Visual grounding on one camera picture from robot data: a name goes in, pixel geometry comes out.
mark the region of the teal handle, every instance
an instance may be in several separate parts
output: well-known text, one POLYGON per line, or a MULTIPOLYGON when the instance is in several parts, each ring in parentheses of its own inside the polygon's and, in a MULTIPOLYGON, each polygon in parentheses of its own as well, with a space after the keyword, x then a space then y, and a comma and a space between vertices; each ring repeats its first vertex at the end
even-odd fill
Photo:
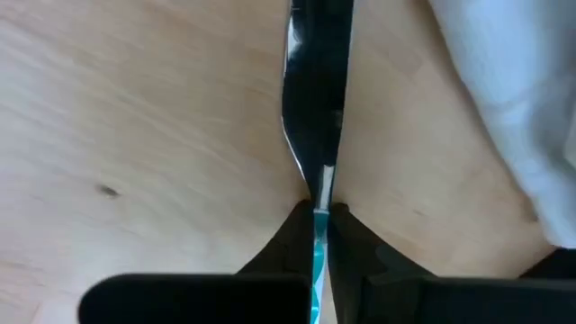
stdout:
POLYGON ((328 218, 328 211, 314 211, 314 256, 312 260, 312 305, 310 324, 320 323, 322 289, 324 289, 324 272, 326 270, 328 257, 328 240, 326 237, 328 218))

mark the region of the knife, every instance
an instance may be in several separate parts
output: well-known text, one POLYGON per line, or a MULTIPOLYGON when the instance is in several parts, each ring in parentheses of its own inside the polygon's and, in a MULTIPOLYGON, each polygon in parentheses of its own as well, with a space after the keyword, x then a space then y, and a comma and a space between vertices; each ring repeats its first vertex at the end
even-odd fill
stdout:
POLYGON ((320 321, 353 11, 354 0, 292 0, 287 29, 282 119, 314 203, 312 324, 320 321))

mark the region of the white towel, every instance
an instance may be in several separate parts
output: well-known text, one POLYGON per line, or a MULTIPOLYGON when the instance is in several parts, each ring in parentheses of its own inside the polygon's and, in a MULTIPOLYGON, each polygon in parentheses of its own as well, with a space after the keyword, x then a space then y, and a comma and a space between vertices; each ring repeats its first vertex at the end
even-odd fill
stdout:
POLYGON ((429 0, 460 78, 549 241, 576 248, 576 0, 429 0))

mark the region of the wooden surface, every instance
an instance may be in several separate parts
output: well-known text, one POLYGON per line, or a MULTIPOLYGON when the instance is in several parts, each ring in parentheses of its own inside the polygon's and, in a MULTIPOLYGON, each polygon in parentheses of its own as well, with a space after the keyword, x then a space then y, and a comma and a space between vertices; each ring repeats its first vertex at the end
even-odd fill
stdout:
MULTIPOLYGON (((125 272, 234 272, 305 186, 285 1, 0 0, 0 321, 75 320, 125 272)), ((336 197, 441 275, 551 248, 423 0, 356 5, 336 197)), ((333 322, 329 309, 323 322, 333 322)))

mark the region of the wooden table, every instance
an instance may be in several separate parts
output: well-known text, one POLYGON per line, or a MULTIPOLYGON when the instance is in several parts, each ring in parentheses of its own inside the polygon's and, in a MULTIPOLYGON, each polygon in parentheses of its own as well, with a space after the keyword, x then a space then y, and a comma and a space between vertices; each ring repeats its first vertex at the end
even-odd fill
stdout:
MULTIPOLYGON (((280 123, 286 12, 0 0, 0 321, 71 324, 106 276, 234 272, 267 242, 306 196, 280 123)), ((550 252, 428 4, 358 1, 354 28, 337 199, 440 275, 550 252)))

